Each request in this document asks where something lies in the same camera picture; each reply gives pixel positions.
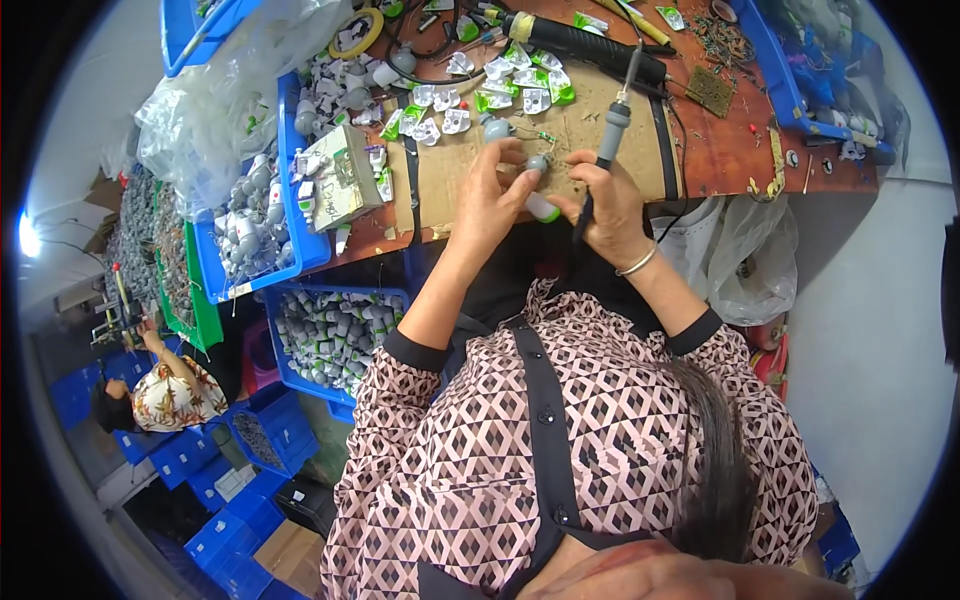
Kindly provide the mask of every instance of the bracelet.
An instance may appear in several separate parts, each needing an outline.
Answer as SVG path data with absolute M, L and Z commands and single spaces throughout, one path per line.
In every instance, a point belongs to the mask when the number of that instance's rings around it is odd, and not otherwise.
M 654 254 L 656 254 L 656 253 L 657 253 L 657 244 L 654 243 L 654 245 L 653 245 L 653 247 L 651 247 L 650 251 L 649 251 L 648 253 L 646 253 L 646 255 L 644 255 L 643 258 L 640 258 L 640 261 L 637 262 L 637 264 L 635 264 L 633 267 L 631 267 L 630 269 L 627 269 L 626 271 L 620 271 L 619 269 L 616 269 L 616 270 L 613 271 L 613 273 L 614 273 L 616 276 L 618 276 L 618 277 L 624 277 L 624 276 L 627 276 L 627 275 L 629 275 L 629 274 L 631 274 L 631 273 L 635 273 L 635 272 L 639 271 L 640 269 L 642 269 L 645 264 L 647 264 L 648 262 L 650 262 L 650 259 L 653 258 L 653 257 L 654 257 Z

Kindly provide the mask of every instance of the floral shirt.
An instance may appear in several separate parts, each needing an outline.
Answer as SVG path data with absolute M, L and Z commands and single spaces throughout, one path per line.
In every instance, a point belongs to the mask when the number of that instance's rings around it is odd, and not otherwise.
M 197 376 L 198 392 L 164 363 L 156 363 L 133 387 L 133 418 L 145 431 L 180 431 L 227 411 L 220 384 L 189 356 L 183 362 Z
M 741 418 L 758 482 L 747 560 L 794 563 L 817 515 L 813 474 L 783 403 L 754 376 L 743 337 L 712 311 L 700 320 L 712 317 L 712 326 L 696 335 L 637 337 L 632 322 L 589 294 L 548 300 L 551 284 L 534 282 L 521 314 L 560 383 L 583 528 L 667 535 L 676 522 L 686 397 L 650 365 L 679 356 L 704 369 Z M 417 598 L 425 564 L 496 594 L 536 552 L 540 457 L 532 452 L 532 392 L 515 332 L 504 323 L 470 340 L 467 362 L 432 402 L 440 369 L 425 366 L 426 350 L 418 357 L 411 346 L 418 345 L 392 332 L 357 391 L 349 459 L 334 488 L 338 516 L 321 562 L 322 597 Z M 693 425 L 696 457 L 704 440 Z M 689 467 L 696 481 L 696 460 Z

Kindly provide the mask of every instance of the dark hair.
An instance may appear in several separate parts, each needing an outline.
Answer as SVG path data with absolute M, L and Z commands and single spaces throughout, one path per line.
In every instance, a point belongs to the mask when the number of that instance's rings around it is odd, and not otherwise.
M 743 451 L 740 415 L 728 406 L 717 385 L 703 369 L 675 360 L 655 365 L 677 378 L 686 395 L 687 426 L 680 511 L 670 541 L 684 552 L 704 560 L 743 563 L 750 541 L 750 519 L 756 504 L 756 486 Z M 700 483 L 689 481 L 693 432 L 703 428 L 703 451 L 697 457 Z
M 133 405 L 125 398 L 117 399 L 107 393 L 107 382 L 101 376 L 90 391 L 90 412 L 93 419 L 106 431 L 136 431 Z

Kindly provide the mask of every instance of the light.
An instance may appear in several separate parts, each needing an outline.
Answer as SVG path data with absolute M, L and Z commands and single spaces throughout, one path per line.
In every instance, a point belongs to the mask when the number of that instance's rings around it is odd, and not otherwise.
M 34 225 L 30 222 L 27 213 L 20 215 L 20 250 L 30 258 L 40 254 L 40 239 L 36 237 Z

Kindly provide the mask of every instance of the work table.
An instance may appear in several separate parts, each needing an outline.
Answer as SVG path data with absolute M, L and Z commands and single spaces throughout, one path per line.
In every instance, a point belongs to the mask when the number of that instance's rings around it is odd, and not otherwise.
M 630 23 L 622 15 L 617 15 L 590 0 L 510 0 L 512 10 L 527 11 L 563 23 L 572 23 L 576 11 L 606 21 L 610 28 L 607 37 L 623 43 L 633 44 L 636 34 Z M 663 6 L 672 5 L 669 0 L 662 2 Z M 699 64 L 707 69 L 715 65 L 703 59 L 704 49 L 696 39 L 696 35 L 689 30 L 671 31 L 656 12 L 655 4 L 641 4 L 637 6 L 651 24 L 670 36 L 671 45 L 677 49 L 675 57 L 658 57 L 667 66 L 667 72 L 678 82 L 685 84 L 693 73 L 695 65 Z M 708 14 L 706 0 L 679 0 L 678 10 L 687 21 L 692 23 L 695 13 Z M 414 50 L 427 53 L 437 48 L 444 39 L 444 29 L 440 22 L 431 25 L 423 34 L 417 33 L 419 11 L 408 17 L 403 31 L 398 33 L 401 41 L 411 41 Z M 447 12 L 441 13 L 441 20 L 448 20 Z M 653 43 L 644 36 L 644 42 Z M 372 56 L 382 56 L 387 45 L 386 34 L 369 50 Z M 463 45 L 461 42 L 451 44 L 445 54 L 456 50 Z M 487 60 L 491 60 L 499 48 L 480 47 L 468 52 L 479 67 Z M 755 62 L 748 63 L 757 74 L 756 85 L 745 80 L 742 75 L 738 78 L 738 87 L 734 93 L 730 109 L 725 118 L 718 118 L 698 104 L 683 96 L 683 89 L 668 83 L 667 90 L 675 96 L 674 107 L 687 131 L 687 147 L 685 152 L 685 174 L 687 193 L 691 198 L 702 198 L 714 195 L 739 194 L 747 191 L 750 178 L 762 190 L 774 176 L 774 163 L 770 147 L 770 136 L 766 128 L 774 114 L 769 98 L 760 91 L 765 85 L 763 76 Z M 425 79 L 442 80 L 450 77 L 445 74 L 446 61 L 434 63 L 432 60 L 419 60 L 415 75 Z M 471 116 L 476 117 L 476 110 L 470 102 Z M 674 135 L 682 140 L 681 129 L 677 127 L 672 115 L 668 115 Z M 583 124 L 578 127 L 602 128 L 599 124 Z M 760 143 L 757 146 L 755 134 L 751 131 L 754 126 L 760 133 Z M 382 140 L 371 132 L 371 143 L 382 143 Z M 804 134 L 796 130 L 780 129 L 780 145 L 782 151 L 794 150 L 800 159 L 798 168 L 785 168 L 786 185 L 783 193 L 798 194 L 804 189 L 806 166 L 810 162 L 812 171 L 806 183 L 807 192 L 877 192 L 876 167 L 868 158 L 861 163 L 855 163 L 838 158 L 839 146 L 830 144 L 819 148 L 807 149 L 804 146 Z M 677 158 L 684 156 L 684 150 L 676 149 Z M 822 161 L 828 157 L 832 162 L 833 171 L 828 175 Z M 430 194 L 424 193 L 424 186 L 429 182 L 420 179 L 420 197 L 422 203 L 430 202 Z M 352 231 L 347 250 L 341 256 L 331 257 L 330 262 L 321 269 L 328 269 L 337 265 L 346 264 L 355 260 L 368 258 L 376 254 L 391 252 L 406 248 L 413 237 L 412 231 L 400 233 L 396 230 L 396 211 L 407 210 L 397 206 L 397 202 L 384 206 L 366 214 L 352 222 Z M 394 239 L 386 235 L 393 234 Z M 433 228 L 421 230 L 422 240 L 429 241 L 445 237 L 445 232 Z

